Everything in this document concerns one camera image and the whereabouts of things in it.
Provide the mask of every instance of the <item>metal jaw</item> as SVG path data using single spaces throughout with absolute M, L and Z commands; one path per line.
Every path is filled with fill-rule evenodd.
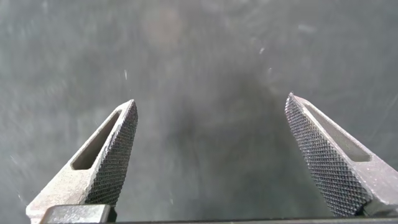
M 27 206 L 31 223 L 39 223 L 46 210 L 55 205 L 115 206 L 126 177 L 137 121 L 134 100 L 118 106 Z
M 315 184 L 336 216 L 397 215 L 398 172 L 307 100 L 285 107 Z

